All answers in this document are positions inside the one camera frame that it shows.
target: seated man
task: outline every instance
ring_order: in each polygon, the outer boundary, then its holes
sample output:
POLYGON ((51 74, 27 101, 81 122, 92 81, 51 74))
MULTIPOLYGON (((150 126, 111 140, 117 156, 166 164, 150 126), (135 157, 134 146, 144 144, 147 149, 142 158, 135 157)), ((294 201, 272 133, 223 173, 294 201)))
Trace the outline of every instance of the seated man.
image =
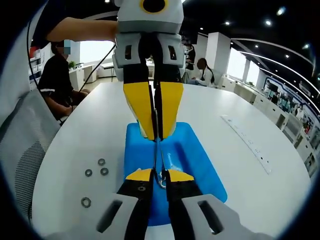
POLYGON ((70 48, 64 42, 51 43, 54 56, 45 64, 39 81, 39 89, 56 119, 69 116, 74 108, 88 95, 89 91, 76 91, 69 78, 67 58, 70 48))

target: gray chair back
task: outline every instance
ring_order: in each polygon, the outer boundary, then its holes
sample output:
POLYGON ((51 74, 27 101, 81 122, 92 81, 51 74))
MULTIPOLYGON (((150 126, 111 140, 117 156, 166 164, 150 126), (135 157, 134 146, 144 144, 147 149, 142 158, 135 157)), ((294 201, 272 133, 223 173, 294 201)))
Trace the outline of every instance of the gray chair back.
POLYGON ((2 172, 18 208, 25 216, 31 212, 40 165, 59 128, 59 123, 37 89, 18 101, 0 127, 2 172))

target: person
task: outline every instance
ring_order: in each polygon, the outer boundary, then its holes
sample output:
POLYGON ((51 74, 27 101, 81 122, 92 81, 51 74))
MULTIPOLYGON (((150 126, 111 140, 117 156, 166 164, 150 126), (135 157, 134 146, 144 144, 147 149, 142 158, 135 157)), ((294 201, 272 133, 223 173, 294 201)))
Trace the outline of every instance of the person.
POLYGON ((207 60, 205 58, 200 58, 196 66, 201 71, 201 77, 193 77, 188 84, 213 88, 215 86, 215 76, 211 68, 208 66, 207 60))
POLYGON ((67 58, 69 53, 64 42, 52 43, 54 54, 45 64, 38 88, 43 98, 58 120, 69 116, 77 105, 88 95, 89 91, 76 91, 69 78, 67 58))
POLYGON ((63 40, 115 41, 118 22, 68 17, 64 0, 49 0, 33 34, 32 46, 44 48, 49 42, 63 40))
POLYGON ((269 86, 270 86, 270 81, 267 80, 266 83, 265 83, 265 85, 264 85, 264 88, 262 89, 262 92, 263 92, 264 95, 266 95, 267 97, 269 97, 269 93, 270 93, 269 86))
POLYGON ((271 102, 274 103, 275 105, 277 105, 278 104, 278 99, 279 99, 279 92, 273 94, 271 102))
POLYGON ((185 64, 185 71, 182 79, 184 83, 188 83, 188 81, 190 80, 191 73, 194 70, 196 51, 194 46, 190 43, 186 43, 185 47, 186 47, 186 51, 184 53, 185 53, 186 64, 185 64))
POLYGON ((304 106, 300 104, 299 108, 297 109, 296 118, 302 121, 305 116, 304 106))

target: white desk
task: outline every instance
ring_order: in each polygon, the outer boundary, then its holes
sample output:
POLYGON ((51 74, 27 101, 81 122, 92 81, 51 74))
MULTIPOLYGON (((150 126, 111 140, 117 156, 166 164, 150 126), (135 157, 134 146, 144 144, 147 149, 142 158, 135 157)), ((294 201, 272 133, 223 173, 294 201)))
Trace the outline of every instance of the white desk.
MULTIPOLYGON (((146 65, 149 69, 149 79, 153 80, 155 76, 155 64, 152 61, 146 61, 146 65)), ((99 78, 109 78, 109 77, 116 77, 114 76, 115 70, 114 70, 114 63, 108 62, 101 64, 101 67, 98 71, 99 78)))
MULTIPOLYGON (((238 95, 202 86, 184 85, 177 121, 193 128, 227 191, 225 204, 238 212, 241 223, 254 232, 280 234, 311 185, 286 136, 238 95), (248 129, 272 165, 270 175, 221 115, 237 118, 248 129)), ((126 128, 133 122, 121 82, 101 83, 75 109, 56 134, 36 179, 32 221, 40 234, 66 231, 82 217, 96 228, 108 194, 123 182, 126 128), (108 181, 98 173, 99 158, 109 163, 108 181), (93 171, 89 178, 86 169, 93 171), (83 197, 91 199, 90 208, 81 206, 83 197)), ((146 239, 163 238, 174 239, 170 225, 148 228, 146 239)))

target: white column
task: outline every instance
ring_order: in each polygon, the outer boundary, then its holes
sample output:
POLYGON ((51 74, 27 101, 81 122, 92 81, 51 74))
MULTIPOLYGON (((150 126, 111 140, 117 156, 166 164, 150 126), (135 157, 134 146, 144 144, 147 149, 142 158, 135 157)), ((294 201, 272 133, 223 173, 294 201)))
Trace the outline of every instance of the white column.
POLYGON ((227 72, 230 56, 230 38, 220 32, 209 33, 205 59, 213 70, 216 84, 220 83, 223 74, 227 72))
POLYGON ((256 82, 256 88, 258 90, 261 90, 265 87, 266 84, 266 78, 268 75, 266 75, 261 69, 259 71, 258 81, 256 82))
POLYGON ((242 81, 245 83, 247 82, 247 77, 248 77, 248 73, 249 73, 249 68, 250 68, 250 60, 248 60, 246 58, 245 60, 245 67, 244 67, 244 72, 243 72, 243 77, 242 77, 242 81))

